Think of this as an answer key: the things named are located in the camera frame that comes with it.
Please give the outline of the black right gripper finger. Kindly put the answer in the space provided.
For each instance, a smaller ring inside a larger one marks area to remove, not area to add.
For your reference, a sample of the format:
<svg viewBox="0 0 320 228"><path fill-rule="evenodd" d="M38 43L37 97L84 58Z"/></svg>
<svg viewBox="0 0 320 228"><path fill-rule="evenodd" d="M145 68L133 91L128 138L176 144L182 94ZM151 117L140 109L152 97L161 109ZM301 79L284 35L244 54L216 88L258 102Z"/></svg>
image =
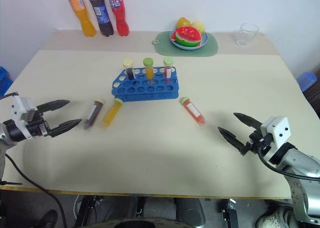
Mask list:
<svg viewBox="0 0 320 228"><path fill-rule="evenodd" d="M233 113L242 123L245 125L254 128L255 130L261 131L262 123L251 116L248 116L243 113L234 112Z"/></svg>
<svg viewBox="0 0 320 228"><path fill-rule="evenodd" d="M244 156L248 152L246 146L242 142L240 142L233 133L219 126L217 128L224 139L234 148L236 148L242 156Z"/></svg>

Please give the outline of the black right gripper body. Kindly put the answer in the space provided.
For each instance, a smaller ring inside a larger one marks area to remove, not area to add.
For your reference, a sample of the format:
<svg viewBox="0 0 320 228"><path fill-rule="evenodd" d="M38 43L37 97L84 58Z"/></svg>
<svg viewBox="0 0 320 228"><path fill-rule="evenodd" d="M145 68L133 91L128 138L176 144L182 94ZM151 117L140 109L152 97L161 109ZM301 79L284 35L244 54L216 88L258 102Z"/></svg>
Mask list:
<svg viewBox="0 0 320 228"><path fill-rule="evenodd" d="M265 155L271 149L272 142L273 135L271 133L263 136L261 131L255 130L249 135L249 141L246 142L245 147L255 154L261 151Z"/></svg>

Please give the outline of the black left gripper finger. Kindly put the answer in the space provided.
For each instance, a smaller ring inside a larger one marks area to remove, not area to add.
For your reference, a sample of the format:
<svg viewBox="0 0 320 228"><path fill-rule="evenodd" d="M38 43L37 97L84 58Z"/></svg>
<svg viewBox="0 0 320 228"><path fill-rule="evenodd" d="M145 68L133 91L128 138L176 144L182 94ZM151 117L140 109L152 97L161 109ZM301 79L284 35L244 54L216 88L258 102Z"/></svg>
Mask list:
<svg viewBox="0 0 320 228"><path fill-rule="evenodd" d="M55 111L66 106L69 103L70 103L70 100L59 99L59 100L50 101L44 104L40 104L36 108L39 112Z"/></svg>
<svg viewBox="0 0 320 228"><path fill-rule="evenodd" d="M74 127L76 127L81 121L82 121L82 119L73 119L73 120L69 120L69 121L66 121L64 123L61 123L57 127L51 129L50 132L49 132L49 135L52 138L54 138L54 137L59 136L59 135L61 135L63 133L66 133L69 130L71 130Z"/></svg>

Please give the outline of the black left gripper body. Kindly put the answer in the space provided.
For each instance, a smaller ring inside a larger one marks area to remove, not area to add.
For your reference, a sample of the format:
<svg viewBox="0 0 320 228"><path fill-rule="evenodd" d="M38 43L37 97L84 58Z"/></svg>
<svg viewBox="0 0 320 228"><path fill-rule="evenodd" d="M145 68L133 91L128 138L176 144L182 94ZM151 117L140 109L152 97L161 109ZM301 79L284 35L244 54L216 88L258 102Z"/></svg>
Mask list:
<svg viewBox="0 0 320 228"><path fill-rule="evenodd" d="M32 120L27 122L26 128L33 137L52 137L52 130L48 122L43 118L43 114L43 112L36 110Z"/></svg>

